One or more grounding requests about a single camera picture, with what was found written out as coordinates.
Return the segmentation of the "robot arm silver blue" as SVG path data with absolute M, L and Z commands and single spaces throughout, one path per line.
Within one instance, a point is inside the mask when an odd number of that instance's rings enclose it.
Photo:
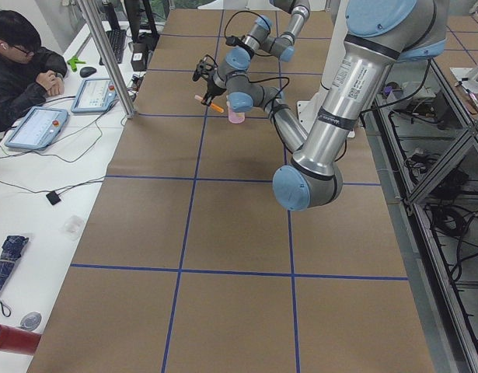
M 389 69 L 397 62 L 430 60 L 444 50 L 449 3 L 349 2 L 344 11 L 345 54 L 309 129 L 292 113 L 280 89 L 252 82 L 247 74 L 257 51 L 289 61 L 309 19 L 307 1 L 277 1 L 275 6 L 291 17 L 279 37 L 271 36 L 270 20 L 259 16 L 248 34 L 227 39 L 230 49 L 221 63 L 210 56 L 202 58 L 194 80 L 207 83 L 205 106 L 216 96 L 227 95 L 237 113 L 254 107 L 265 112 L 291 153 L 290 164 L 274 174 L 274 196 L 285 209 L 303 211 L 339 196 L 343 181 L 337 155 Z
M 289 62 L 295 53 L 295 41 L 308 21 L 311 6 L 306 0 L 273 0 L 269 3 L 290 15 L 288 27 L 278 37 L 271 35 L 272 23 L 266 16 L 257 16 L 252 29 L 238 39 L 237 46 L 253 58 L 258 51 Z

